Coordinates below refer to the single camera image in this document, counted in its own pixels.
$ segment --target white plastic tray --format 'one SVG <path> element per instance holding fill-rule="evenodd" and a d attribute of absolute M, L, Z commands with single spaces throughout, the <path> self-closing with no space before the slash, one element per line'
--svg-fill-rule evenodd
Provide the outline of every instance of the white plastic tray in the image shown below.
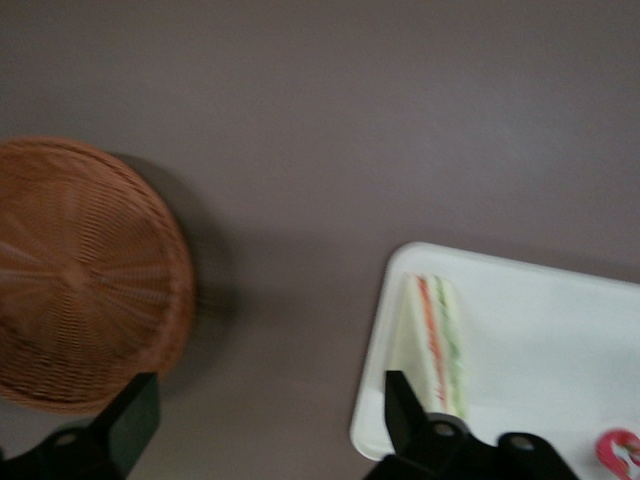
<path fill-rule="evenodd" d="M 534 433 L 581 479 L 613 478 L 594 443 L 611 427 L 640 433 L 640 286 L 425 243 L 388 265 L 351 425 L 360 453 L 392 451 L 383 378 L 405 273 L 456 289 L 476 437 L 494 445 L 506 431 Z"/>

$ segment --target bread slice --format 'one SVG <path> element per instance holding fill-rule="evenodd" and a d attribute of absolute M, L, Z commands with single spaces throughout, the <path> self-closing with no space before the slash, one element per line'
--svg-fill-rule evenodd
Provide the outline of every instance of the bread slice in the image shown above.
<path fill-rule="evenodd" d="M 465 417 L 458 309 L 449 282 L 407 275 L 387 369 L 404 372 L 425 411 Z"/>

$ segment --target brown tabletop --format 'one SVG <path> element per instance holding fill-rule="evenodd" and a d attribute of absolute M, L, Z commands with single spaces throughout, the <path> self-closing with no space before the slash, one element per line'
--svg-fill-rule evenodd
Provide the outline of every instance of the brown tabletop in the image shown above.
<path fill-rule="evenodd" d="M 200 314 L 132 479 L 359 479 L 389 255 L 428 241 L 640 281 L 640 4 L 0 6 L 0 137 L 125 160 Z M 69 418 L 0 401 L 0 445 Z"/>

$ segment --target round wicker basket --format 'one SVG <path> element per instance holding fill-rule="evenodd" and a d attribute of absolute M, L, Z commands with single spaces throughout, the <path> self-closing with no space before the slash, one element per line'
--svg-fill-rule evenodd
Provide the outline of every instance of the round wicker basket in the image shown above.
<path fill-rule="evenodd" d="M 120 160 L 60 138 L 0 145 L 0 395 L 100 410 L 177 362 L 194 289 L 176 221 Z"/>

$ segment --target pink object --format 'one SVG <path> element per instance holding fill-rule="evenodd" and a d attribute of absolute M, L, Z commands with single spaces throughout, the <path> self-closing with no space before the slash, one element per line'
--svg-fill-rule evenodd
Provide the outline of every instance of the pink object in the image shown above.
<path fill-rule="evenodd" d="M 596 444 L 602 464 L 621 480 L 640 480 L 640 438 L 628 430 L 604 433 Z"/>

